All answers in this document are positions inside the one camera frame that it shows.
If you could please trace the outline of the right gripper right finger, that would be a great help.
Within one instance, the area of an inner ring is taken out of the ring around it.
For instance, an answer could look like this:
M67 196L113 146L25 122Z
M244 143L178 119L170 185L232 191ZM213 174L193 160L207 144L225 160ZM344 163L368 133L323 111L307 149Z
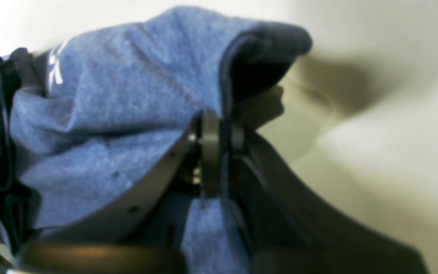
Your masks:
M238 118L204 114L204 189L249 274L427 274L419 252L315 194Z

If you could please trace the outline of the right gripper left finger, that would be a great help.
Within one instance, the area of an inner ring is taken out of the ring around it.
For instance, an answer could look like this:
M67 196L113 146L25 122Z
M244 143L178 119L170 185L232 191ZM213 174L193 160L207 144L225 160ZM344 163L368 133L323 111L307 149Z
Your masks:
M157 164L96 213L26 244L18 274L187 274L180 250L191 201L204 191L206 113Z

